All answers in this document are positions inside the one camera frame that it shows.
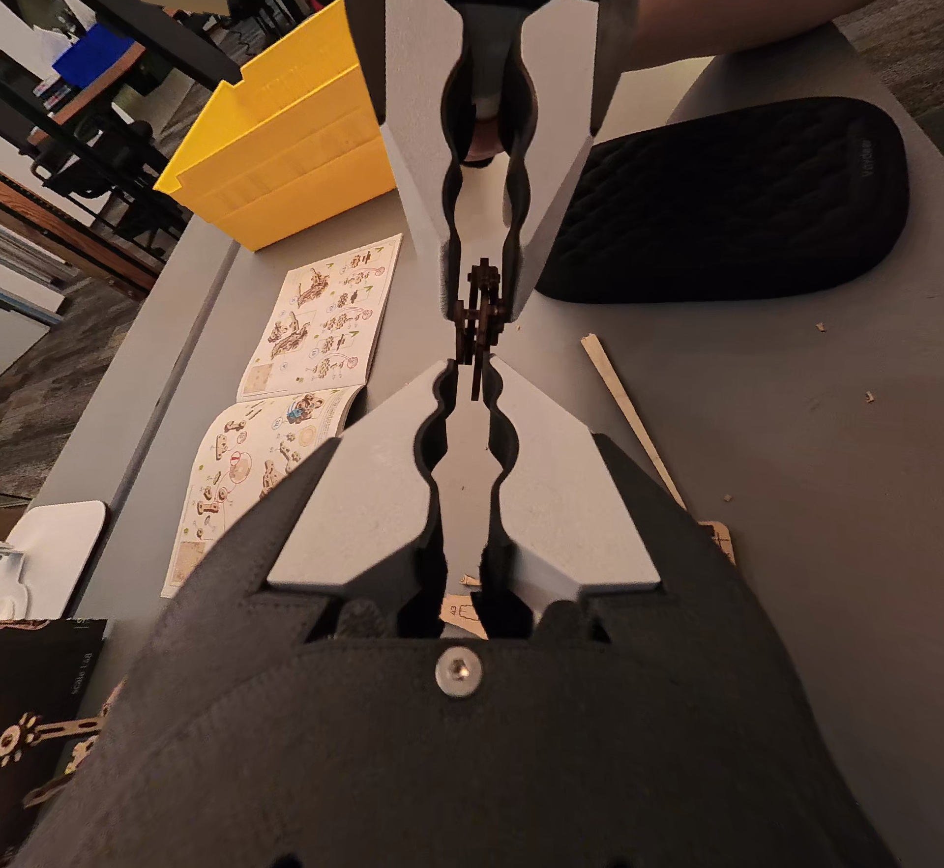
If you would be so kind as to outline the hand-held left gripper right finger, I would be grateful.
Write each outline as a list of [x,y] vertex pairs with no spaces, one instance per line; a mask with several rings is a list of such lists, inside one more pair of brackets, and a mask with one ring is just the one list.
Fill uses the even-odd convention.
[[659,573],[591,430],[492,355],[481,394],[501,466],[481,556],[487,637],[529,637],[556,602],[657,589]]

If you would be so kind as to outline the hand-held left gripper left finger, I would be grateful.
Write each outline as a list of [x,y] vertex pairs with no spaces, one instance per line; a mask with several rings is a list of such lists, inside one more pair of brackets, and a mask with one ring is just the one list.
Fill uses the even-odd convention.
[[404,638],[439,638],[439,490],[458,367],[439,360],[315,454],[323,470],[271,569],[277,590],[368,600]]

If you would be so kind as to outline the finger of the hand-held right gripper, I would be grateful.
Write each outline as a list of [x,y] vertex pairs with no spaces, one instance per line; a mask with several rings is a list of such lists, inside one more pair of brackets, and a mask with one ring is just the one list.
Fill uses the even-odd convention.
[[525,18],[510,53],[511,220],[501,272],[509,320],[519,319],[544,270],[593,143],[597,13],[596,1],[550,0]]
[[385,0],[385,148],[414,248],[452,316],[451,226],[443,207],[453,154],[443,130],[446,84],[463,52],[461,15],[444,0]]

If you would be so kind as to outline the small wooden model assembly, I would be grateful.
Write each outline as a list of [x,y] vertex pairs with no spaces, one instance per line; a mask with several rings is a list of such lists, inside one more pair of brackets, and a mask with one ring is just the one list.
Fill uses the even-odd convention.
[[502,299],[500,269],[487,258],[474,264],[468,273],[469,304],[457,300],[453,307],[456,331],[456,361],[473,369],[470,398],[481,393],[485,358],[497,346],[509,311]]

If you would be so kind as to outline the laser-cut wooden parts sheet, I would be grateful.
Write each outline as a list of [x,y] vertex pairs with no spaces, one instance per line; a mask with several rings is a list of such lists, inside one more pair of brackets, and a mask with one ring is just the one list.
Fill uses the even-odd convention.
[[[699,524],[729,562],[737,566],[736,550],[729,529],[720,521],[700,521]],[[456,636],[462,634],[466,637],[488,639],[471,595],[480,589],[478,576],[466,573],[459,582],[462,591],[448,592],[442,599],[439,618],[444,623],[445,632],[454,633]]]

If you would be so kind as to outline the black model kit box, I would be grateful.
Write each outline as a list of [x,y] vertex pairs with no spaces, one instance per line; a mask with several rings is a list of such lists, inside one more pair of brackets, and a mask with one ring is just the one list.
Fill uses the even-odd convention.
[[[3,622],[1,631],[1,730],[26,712],[43,723],[78,719],[78,709],[101,654],[105,619]],[[39,807],[23,810],[23,797],[59,776],[63,745],[40,744],[1,771],[1,857],[7,866],[29,836]]]

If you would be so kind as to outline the partly built wooden model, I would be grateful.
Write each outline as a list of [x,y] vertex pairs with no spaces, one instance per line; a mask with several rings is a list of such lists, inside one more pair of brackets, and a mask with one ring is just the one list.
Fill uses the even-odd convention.
[[1,738],[2,768],[19,762],[25,753],[31,753],[40,744],[57,740],[77,740],[77,743],[73,746],[72,756],[63,773],[28,792],[22,799],[21,808],[23,810],[36,808],[52,800],[72,781],[77,769],[88,757],[97,741],[119,693],[123,690],[125,682],[126,678],[123,678],[114,687],[98,714],[93,717],[43,723],[39,715],[26,712],[17,723],[10,725],[3,732]]

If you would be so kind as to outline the person's right hand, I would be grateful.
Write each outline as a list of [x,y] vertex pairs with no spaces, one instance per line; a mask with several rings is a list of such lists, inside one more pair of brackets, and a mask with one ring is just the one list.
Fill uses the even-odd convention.
[[477,119],[473,137],[466,153],[463,165],[468,168],[482,169],[487,167],[494,158],[505,153],[502,143],[500,118]]

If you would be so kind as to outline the thin wooden stick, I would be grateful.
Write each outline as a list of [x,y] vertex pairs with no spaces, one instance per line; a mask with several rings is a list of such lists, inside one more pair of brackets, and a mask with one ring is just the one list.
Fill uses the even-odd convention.
[[663,485],[671,497],[676,501],[676,503],[682,509],[686,510],[687,505],[682,498],[673,478],[668,472],[665,461],[662,460],[652,438],[643,424],[639,413],[631,401],[628,391],[625,389],[619,374],[611,363],[601,341],[596,335],[588,334],[582,338],[581,343],[584,348],[584,352],[591,360],[607,390],[609,390],[621,413],[625,417],[628,424],[631,426],[633,434],[643,448],[643,451],[648,457]]

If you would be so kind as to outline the yellow plastic bin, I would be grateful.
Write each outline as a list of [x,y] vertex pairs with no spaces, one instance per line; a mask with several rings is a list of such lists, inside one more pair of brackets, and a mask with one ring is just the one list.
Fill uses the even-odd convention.
[[219,83],[155,189],[252,252],[395,190],[344,0]]

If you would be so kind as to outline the black padded wrist rest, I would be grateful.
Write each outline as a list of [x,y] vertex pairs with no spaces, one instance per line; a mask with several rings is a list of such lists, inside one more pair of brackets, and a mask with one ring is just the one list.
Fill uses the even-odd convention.
[[808,97],[596,144],[536,291],[584,305],[774,299],[846,284],[901,237],[903,136]]

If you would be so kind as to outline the illustrated instruction booklet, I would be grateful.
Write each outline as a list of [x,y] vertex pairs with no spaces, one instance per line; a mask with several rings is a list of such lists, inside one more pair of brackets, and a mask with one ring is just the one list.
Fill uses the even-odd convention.
[[402,242],[396,234],[287,272],[235,404],[200,442],[163,599],[247,510],[340,434],[369,378]]

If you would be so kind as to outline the blue storage bin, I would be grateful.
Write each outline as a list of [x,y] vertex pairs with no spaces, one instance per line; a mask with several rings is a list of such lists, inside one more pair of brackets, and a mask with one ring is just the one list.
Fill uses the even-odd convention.
[[53,71],[69,85],[86,88],[124,55],[130,41],[95,24],[53,63]]

